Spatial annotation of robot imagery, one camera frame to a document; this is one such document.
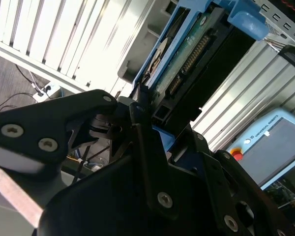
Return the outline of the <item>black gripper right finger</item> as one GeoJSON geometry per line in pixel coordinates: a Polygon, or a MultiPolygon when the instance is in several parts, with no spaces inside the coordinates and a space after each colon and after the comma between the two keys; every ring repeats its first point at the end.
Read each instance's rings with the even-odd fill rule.
{"type": "Polygon", "coordinates": [[[213,212],[228,236],[295,236],[295,227],[230,153],[212,153],[205,138],[193,135],[213,212]]]}

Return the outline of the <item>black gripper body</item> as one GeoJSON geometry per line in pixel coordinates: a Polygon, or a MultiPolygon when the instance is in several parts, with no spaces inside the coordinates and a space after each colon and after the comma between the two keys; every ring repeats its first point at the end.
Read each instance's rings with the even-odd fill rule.
{"type": "Polygon", "coordinates": [[[205,184],[194,173],[170,166],[178,218],[151,212],[130,157],[60,191],[45,207],[39,236],[217,236],[205,184]]]}

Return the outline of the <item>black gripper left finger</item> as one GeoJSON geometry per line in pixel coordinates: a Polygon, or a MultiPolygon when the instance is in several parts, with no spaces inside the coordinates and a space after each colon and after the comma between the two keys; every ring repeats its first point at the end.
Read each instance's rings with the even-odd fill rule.
{"type": "Polygon", "coordinates": [[[113,164],[133,160],[151,212],[173,219],[174,187],[149,105],[140,86],[130,98],[96,89],[0,113],[1,195],[26,219],[40,219],[47,205],[37,199],[47,197],[43,187],[51,194],[66,156],[104,138],[113,164]]]}

